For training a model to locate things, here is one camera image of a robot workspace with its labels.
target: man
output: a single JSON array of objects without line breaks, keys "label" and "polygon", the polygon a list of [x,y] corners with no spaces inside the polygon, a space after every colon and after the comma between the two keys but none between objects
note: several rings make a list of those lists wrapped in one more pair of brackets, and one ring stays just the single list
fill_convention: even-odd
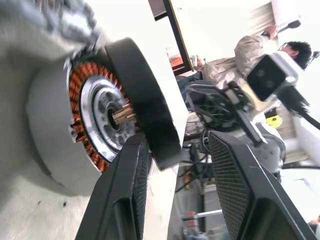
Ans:
[{"label": "man", "polygon": [[[274,39],[277,34],[276,25],[268,26],[261,35],[243,37],[234,49],[234,57],[205,63],[200,66],[197,73],[191,76],[176,77],[182,96],[184,96],[186,85],[197,80],[212,81],[219,89],[225,88],[230,81],[241,85],[245,81],[246,75],[267,53],[266,42]],[[291,41],[280,50],[292,57],[302,69],[307,67],[312,54],[311,47],[307,42]]]}]

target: yellow object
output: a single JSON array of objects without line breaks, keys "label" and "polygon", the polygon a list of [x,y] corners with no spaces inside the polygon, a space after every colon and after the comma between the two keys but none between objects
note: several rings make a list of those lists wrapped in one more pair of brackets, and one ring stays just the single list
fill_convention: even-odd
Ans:
[{"label": "yellow object", "polygon": [[272,116],[272,117],[268,117],[266,119],[266,123],[271,126],[271,127],[274,127],[274,128],[278,128],[281,126],[283,120],[281,117],[279,117],[278,115],[276,116]]}]

